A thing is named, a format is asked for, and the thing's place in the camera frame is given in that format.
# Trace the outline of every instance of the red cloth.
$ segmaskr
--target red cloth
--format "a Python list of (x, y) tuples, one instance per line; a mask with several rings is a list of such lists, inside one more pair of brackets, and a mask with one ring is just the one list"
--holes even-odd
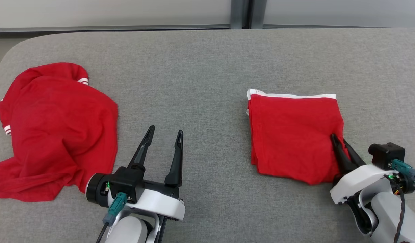
[(63, 186), (84, 192), (90, 177), (110, 173), (117, 151), (116, 103), (87, 85), (73, 63), (29, 68), (0, 102), (14, 157), (0, 162), (0, 198), (53, 200)]
[(336, 95), (299, 97), (249, 89), (251, 163), (260, 174), (310, 185), (332, 182), (339, 173), (330, 136), (343, 140)]

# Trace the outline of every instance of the metal frame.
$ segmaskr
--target metal frame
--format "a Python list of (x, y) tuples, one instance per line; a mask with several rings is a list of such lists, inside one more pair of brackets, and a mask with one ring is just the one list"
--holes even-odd
[(263, 25), (264, 29), (278, 29), (278, 28), (294, 28), (294, 29), (319, 29), (319, 28), (342, 28), (342, 29), (367, 29), (374, 27), (365, 27), (365, 26), (316, 26), (316, 25)]
[(164, 25), (164, 26), (74, 26), (40, 28), (3, 28), (0, 32), (54, 32), (54, 31), (130, 31), (130, 30), (180, 30), (180, 29), (229, 29), (224, 25)]
[(249, 0), (232, 0), (230, 29), (248, 28), (248, 7)]
[(252, 0), (250, 2), (249, 23), (250, 29), (262, 29), (264, 12), (266, 12), (267, 0)]

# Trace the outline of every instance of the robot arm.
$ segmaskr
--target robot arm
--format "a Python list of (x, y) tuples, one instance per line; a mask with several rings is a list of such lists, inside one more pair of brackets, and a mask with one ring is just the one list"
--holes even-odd
[[(179, 130), (176, 138), (170, 172), (164, 183), (158, 183), (143, 179), (144, 159), (154, 131), (155, 126), (150, 126), (127, 167), (119, 167), (114, 174), (97, 173), (88, 182), (87, 200), (109, 208), (98, 243), (108, 226), (111, 228), (106, 243), (161, 243), (167, 220), (183, 220), (185, 206), (179, 200), (183, 132)], [(153, 218), (155, 225), (130, 214)]]
[(335, 134), (331, 140), (340, 169), (331, 189), (334, 203), (347, 204), (360, 232), (375, 243), (415, 243), (415, 213), (404, 202), (415, 189), (415, 170), (403, 162), (405, 149), (373, 144), (367, 165), (345, 140), (350, 158)]

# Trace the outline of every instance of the gray table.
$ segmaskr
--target gray table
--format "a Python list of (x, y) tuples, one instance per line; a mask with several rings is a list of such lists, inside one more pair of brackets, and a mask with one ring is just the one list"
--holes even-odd
[[(156, 125), (145, 166), (162, 181), (178, 129), (185, 132), (183, 222), (164, 242), (369, 242), (331, 185), (259, 175), (250, 164), (246, 90), (336, 93), (344, 135), (365, 161), (394, 142), (415, 165), (415, 29), (278, 29), (88, 32), (26, 40), (0, 65), (0, 99), (17, 74), (73, 62), (119, 106), (114, 169)], [(12, 156), (0, 123), (0, 161)], [(406, 196), (415, 211), (415, 193)], [(76, 187), (54, 201), (0, 199), (0, 243), (93, 242), (106, 210)]]

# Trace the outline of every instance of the wall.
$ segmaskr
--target wall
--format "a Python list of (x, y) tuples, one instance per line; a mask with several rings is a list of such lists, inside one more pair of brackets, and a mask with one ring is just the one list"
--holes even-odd
[(0, 28), (215, 25), (231, 0), (0, 0)]
[(263, 23), (415, 27), (415, 0), (267, 0)]

